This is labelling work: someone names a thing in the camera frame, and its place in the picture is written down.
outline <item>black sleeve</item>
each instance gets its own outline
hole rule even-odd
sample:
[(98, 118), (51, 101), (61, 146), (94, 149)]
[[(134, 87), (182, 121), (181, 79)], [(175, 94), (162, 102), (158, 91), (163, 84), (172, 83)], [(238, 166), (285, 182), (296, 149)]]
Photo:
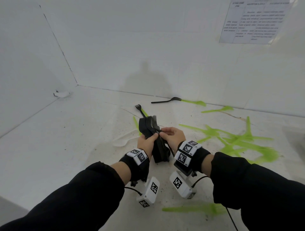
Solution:
[(241, 209), (250, 231), (303, 227), (305, 185), (221, 152), (212, 161), (211, 180), (214, 202)]
[(101, 162), (78, 173), (7, 230), (99, 230), (118, 208), (124, 183), (117, 172)]

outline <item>white floor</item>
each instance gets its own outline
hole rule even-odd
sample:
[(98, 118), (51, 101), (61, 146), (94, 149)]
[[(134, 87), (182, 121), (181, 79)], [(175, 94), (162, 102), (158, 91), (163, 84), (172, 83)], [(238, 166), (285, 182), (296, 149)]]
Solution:
[[(258, 144), (274, 147), (281, 155), (277, 161), (264, 166), (289, 179), (305, 182), (305, 155), (299, 145), (305, 142), (305, 118), (242, 109), (228, 111), (232, 116), (220, 112), (202, 114), (200, 111), (220, 107), (179, 101), (150, 103), (159, 100), (77, 86), (70, 97), (56, 100), (0, 139), (0, 196), (30, 210), (88, 165), (96, 161), (107, 164), (118, 161), (135, 147), (136, 140), (120, 148), (115, 148), (111, 140), (136, 128), (132, 117), (135, 115), (138, 120), (141, 116), (134, 107), (136, 104), (141, 104), (149, 115), (156, 115), (161, 126), (179, 127), (182, 123), (204, 128), (207, 124), (234, 134), (244, 132), (243, 118), (250, 116), (254, 136), (275, 139)], [(200, 132), (180, 128), (189, 139), (204, 138)], [(217, 139), (203, 146), (212, 153), (223, 147)], [(251, 152), (245, 153), (248, 158), (251, 155)], [(169, 175), (175, 170), (173, 163), (173, 160), (158, 165), (151, 163), (149, 175), (157, 177), (162, 188), (153, 207), (143, 209), (135, 200), (136, 193), (126, 191), (118, 210), (102, 230), (234, 230), (227, 214), (206, 220), (201, 213), (161, 211), (163, 207), (189, 203), (179, 197), (169, 182)], [(193, 202), (213, 202), (213, 185), (209, 179), (200, 182), (197, 190)], [(232, 211), (232, 216), (239, 230), (247, 230), (239, 211)]]

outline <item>printed instruction sheet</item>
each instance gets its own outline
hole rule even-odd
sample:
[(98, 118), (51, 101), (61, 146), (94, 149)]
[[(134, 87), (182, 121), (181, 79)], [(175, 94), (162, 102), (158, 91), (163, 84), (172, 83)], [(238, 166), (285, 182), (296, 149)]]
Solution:
[(271, 44), (294, 0), (232, 0), (220, 43)]

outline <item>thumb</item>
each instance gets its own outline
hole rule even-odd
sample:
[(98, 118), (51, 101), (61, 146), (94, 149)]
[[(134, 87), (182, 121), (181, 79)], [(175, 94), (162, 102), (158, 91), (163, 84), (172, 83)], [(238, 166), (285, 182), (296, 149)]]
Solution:
[(158, 133), (153, 134), (151, 137), (149, 137), (147, 140), (154, 142), (158, 138)]
[(159, 135), (160, 135), (163, 139), (165, 139), (166, 141), (167, 141), (167, 139), (168, 139), (168, 137), (169, 137), (169, 135), (167, 135), (165, 132), (160, 132)]

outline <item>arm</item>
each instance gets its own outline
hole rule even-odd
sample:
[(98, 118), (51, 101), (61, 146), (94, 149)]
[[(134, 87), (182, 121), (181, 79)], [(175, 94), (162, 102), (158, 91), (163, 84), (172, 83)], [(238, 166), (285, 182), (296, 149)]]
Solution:
[[(149, 159), (158, 134), (138, 139), (138, 148)], [(8, 230), (99, 230), (118, 208), (124, 186), (133, 170), (124, 162), (111, 166), (94, 163), (78, 173), (68, 184), (60, 187), (26, 216), (11, 221), (0, 231)]]
[[(160, 136), (177, 151), (179, 144), (185, 141), (183, 132), (173, 127), (162, 130)], [(206, 152), (198, 150), (195, 155), (203, 156)], [(249, 230), (261, 230), (262, 227), (282, 230), (285, 226), (301, 226), (305, 216), (305, 185), (250, 164), (245, 158), (221, 152), (203, 157), (201, 164), (191, 164), (198, 166), (196, 171), (211, 178), (214, 202), (241, 209), (242, 220)]]

